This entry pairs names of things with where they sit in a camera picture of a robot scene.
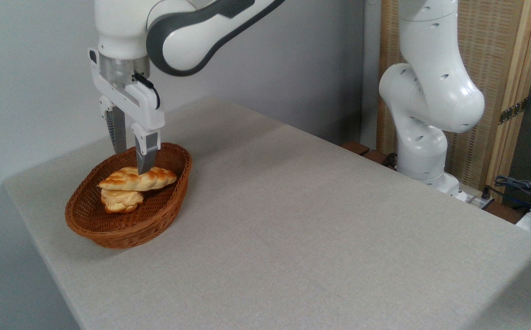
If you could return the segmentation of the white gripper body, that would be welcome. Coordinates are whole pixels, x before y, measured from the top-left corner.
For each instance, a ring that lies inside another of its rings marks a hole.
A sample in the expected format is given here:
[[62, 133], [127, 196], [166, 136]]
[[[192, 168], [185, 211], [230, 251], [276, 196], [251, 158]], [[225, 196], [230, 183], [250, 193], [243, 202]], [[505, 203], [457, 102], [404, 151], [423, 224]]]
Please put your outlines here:
[[88, 50], [91, 72], [96, 89], [145, 130], [159, 130], [165, 125], [165, 115], [157, 104], [155, 90], [135, 78], [148, 78], [150, 60], [108, 58], [95, 49]]

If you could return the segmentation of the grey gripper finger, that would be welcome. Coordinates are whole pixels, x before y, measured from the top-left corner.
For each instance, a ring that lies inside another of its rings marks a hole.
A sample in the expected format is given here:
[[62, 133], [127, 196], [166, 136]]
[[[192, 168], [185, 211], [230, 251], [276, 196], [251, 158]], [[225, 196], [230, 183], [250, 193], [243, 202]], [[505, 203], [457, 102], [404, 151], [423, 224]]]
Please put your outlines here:
[[102, 118], [105, 120], [115, 154], [127, 150], [125, 113], [106, 96], [99, 99]]
[[145, 130], [138, 123], [133, 123], [131, 129], [135, 136], [138, 173], [144, 175], [154, 166], [156, 153], [161, 149], [160, 131]]

